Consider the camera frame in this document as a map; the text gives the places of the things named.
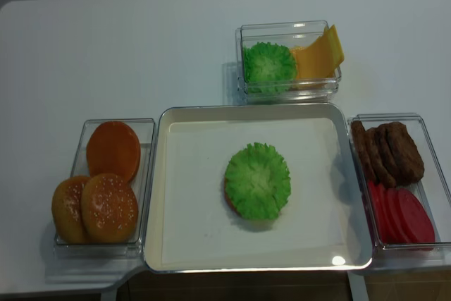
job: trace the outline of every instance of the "cheese slice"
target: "cheese slice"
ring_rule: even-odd
[[[310,46],[294,47],[290,51],[296,60],[298,80],[330,78],[345,60],[335,25],[324,30]]]

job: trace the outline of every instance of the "lettuce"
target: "lettuce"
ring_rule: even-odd
[[[274,146],[255,142],[232,156],[225,193],[242,218],[274,220],[291,194],[290,170]]]
[[[270,42],[257,42],[253,47],[243,47],[246,82],[271,82],[296,78],[296,60],[290,50]],[[269,85],[250,88],[250,92],[284,92],[288,85]]]

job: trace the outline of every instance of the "top bun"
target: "top bun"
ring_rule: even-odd
[[[130,186],[116,174],[100,174],[86,184],[82,217],[96,242],[124,242],[135,231],[138,203]]]
[[[88,180],[87,176],[74,176],[63,181],[55,189],[51,200],[56,232],[67,243],[89,242],[80,210],[82,191]]]
[[[120,121],[102,123],[86,146],[91,176],[114,173],[130,182],[140,165],[141,146],[135,132]]]

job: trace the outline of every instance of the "tomato slice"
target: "tomato slice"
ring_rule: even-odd
[[[396,242],[396,231],[393,228],[392,223],[388,218],[388,206],[387,206],[387,192],[386,189],[380,183],[376,186],[379,189],[379,195],[381,196],[381,206],[382,206],[382,217],[385,221],[385,228],[387,230],[387,242],[386,243],[395,243]]]
[[[373,200],[373,209],[376,217],[376,225],[378,228],[379,238],[382,242],[387,243],[387,225],[385,224],[385,216],[382,210],[381,190],[378,186],[375,186],[371,181],[368,182],[368,189]]]
[[[400,219],[400,209],[397,203],[397,191],[394,188],[387,190],[385,194],[388,222],[391,223],[395,233],[393,234],[395,243],[410,243],[412,240],[406,235],[403,230],[403,225]]]
[[[415,195],[401,188],[397,194],[397,203],[401,224],[412,242],[435,242],[434,227]]]

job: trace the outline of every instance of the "burger patty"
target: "burger patty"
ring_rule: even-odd
[[[366,131],[366,150],[369,154],[369,158],[371,160],[371,165],[373,166],[373,170],[378,176],[379,180],[386,188],[394,188],[396,187],[396,180],[392,177],[392,175],[387,171],[382,162],[382,158],[379,154],[379,150],[376,144],[376,129],[370,128]]]
[[[402,176],[401,170],[396,164],[395,158],[393,158],[392,151],[387,142],[387,127],[389,124],[384,123],[376,129],[376,144],[378,146],[379,154],[382,162],[388,172],[395,178],[398,185],[409,184],[407,180]]]
[[[371,165],[368,152],[366,151],[365,128],[361,121],[353,121],[351,123],[351,133],[357,155],[359,156],[360,164],[362,165],[362,169],[364,171],[365,179],[377,183],[378,179],[374,173],[373,166]]]
[[[402,176],[409,183],[419,182],[424,175],[424,162],[407,127],[394,122],[388,125],[387,131],[387,141]]]
[[[227,187],[227,179],[224,178],[224,198],[225,198],[225,202],[228,204],[228,206],[230,207],[230,209],[232,209],[236,214],[238,214],[239,216],[241,216],[241,214],[238,212],[238,210],[235,208],[235,205],[233,204],[232,200],[229,198],[227,192],[226,192],[226,187]]]

